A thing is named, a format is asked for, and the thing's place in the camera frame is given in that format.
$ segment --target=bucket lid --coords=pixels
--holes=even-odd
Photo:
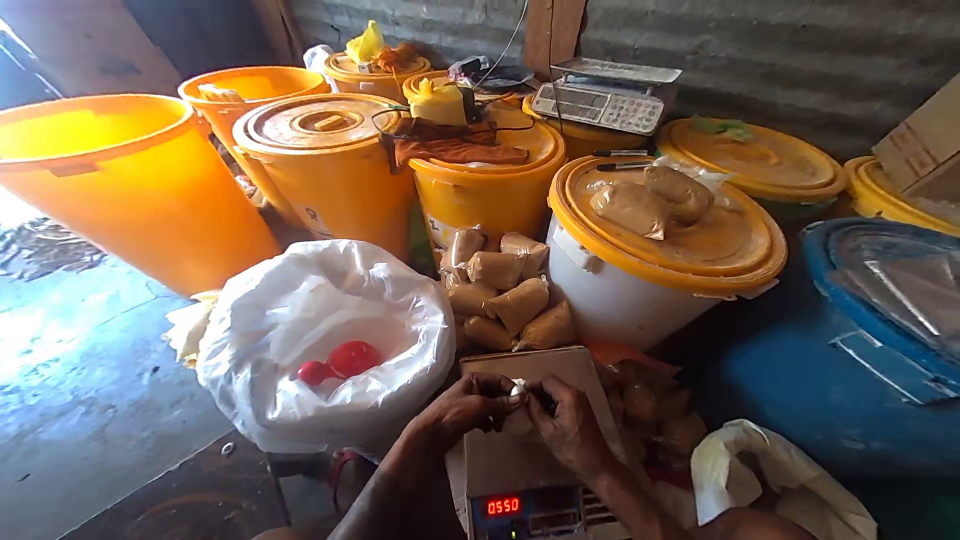
[[[932,374],[960,381],[960,368],[831,277],[834,270],[878,258],[923,258],[955,253],[960,238],[879,218],[830,219],[804,230],[804,262],[817,288],[873,339]]]
[[[379,131],[373,115],[390,110],[389,99],[366,94],[326,94],[286,99],[248,112],[234,128],[238,141],[271,151],[336,151],[376,141]],[[386,129],[398,114],[377,117]]]
[[[544,166],[557,156],[563,145],[560,135],[552,128],[540,122],[531,122],[531,118],[522,111],[491,103],[485,109],[485,119],[496,122],[498,129],[496,141],[501,144],[522,148],[530,152],[530,157],[522,165],[494,165],[490,163],[448,163],[442,160],[429,160],[438,167],[467,172],[476,175],[507,175],[525,172]],[[500,128],[529,128],[518,131]]]
[[[740,142],[694,127],[691,118],[660,129],[657,147],[665,155],[711,171],[733,173],[731,182],[751,197],[785,203],[820,203],[847,183],[840,164],[822,150],[780,132],[748,124],[754,138]]]
[[[375,73],[361,73],[357,68],[356,62],[351,60],[350,57],[347,56],[347,53],[336,53],[326,57],[325,66],[334,78],[337,78],[338,75],[346,75],[351,79],[393,79],[395,75],[393,72],[381,71],[379,68],[375,68]],[[417,56],[405,67],[397,70],[396,74],[406,75],[409,73],[420,73],[421,71],[428,71],[429,69],[430,61],[424,57]]]
[[[918,208],[916,201],[898,194],[880,162],[873,156],[853,158],[844,163],[844,169],[850,177],[847,191],[851,196],[876,209],[883,217],[960,236],[960,227]]]
[[[600,163],[637,158],[580,158],[554,177],[549,203],[561,225],[590,252],[628,274],[693,294],[728,298],[758,291],[786,262],[786,240],[777,223],[755,201],[722,185],[731,201],[715,206],[697,224],[655,240],[628,231],[593,211],[591,184],[641,180],[640,169],[596,170]]]

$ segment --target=white bucket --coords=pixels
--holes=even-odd
[[[552,290],[569,302],[581,340],[645,351],[722,302],[627,274],[580,245],[556,216],[550,220],[547,244]]]

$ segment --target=yellow plastic bag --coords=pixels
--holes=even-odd
[[[385,46],[379,25],[375,20],[367,21],[367,30],[347,42],[347,56],[357,64],[370,63]]]

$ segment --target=weighing scale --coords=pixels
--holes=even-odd
[[[676,93],[675,88],[665,92],[658,88],[671,85],[683,73],[681,69],[587,58],[551,68],[564,74],[552,84],[540,86],[531,102],[534,112],[639,135],[657,130],[667,105],[661,97],[672,100]]]
[[[626,462],[586,348],[471,356],[461,360],[461,367],[464,373],[502,373],[525,380],[553,373],[577,386],[587,394],[607,444]],[[553,457],[532,426],[525,433],[471,431],[446,456],[446,469],[469,540],[630,538],[607,507]]]

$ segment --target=electrical wire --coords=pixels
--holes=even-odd
[[[523,11],[520,12],[520,20],[516,22],[516,28],[514,28],[514,34],[513,34],[512,36],[510,36],[510,41],[507,41],[507,47],[506,47],[505,49],[503,49],[503,52],[502,52],[502,53],[500,53],[500,58],[496,59],[496,61],[493,63],[493,65],[490,66],[490,69],[487,70],[487,73],[485,73],[484,76],[480,79],[480,81],[479,81],[476,85],[473,85],[473,87],[479,87],[481,84],[483,84],[483,82],[487,80],[487,77],[489,77],[490,74],[493,73],[493,71],[496,69],[496,67],[497,67],[498,65],[500,65],[500,61],[503,60],[503,57],[507,56],[507,51],[509,51],[509,50],[510,50],[510,46],[514,44],[514,38],[516,37],[516,33],[520,31],[520,25],[523,24],[523,17],[526,16],[526,14],[527,14],[527,6],[529,6],[529,5],[530,5],[530,0],[524,0],[524,2],[523,2]],[[551,26],[553,25],[553,13],[552,13],[552,11],[551,11],[551,15],[550,15],[550,24],[551,24]]]
[[[553,78],[553,9],[556,0],[550,0],[550,31],[546,44],[547,73],[550,74],[550,85],[553,86],[554,106],[557,108],[557,123],[560,125],[560,136],[564,136],[564,117],[560,114],[560,94],[557,93],[557,81]]]

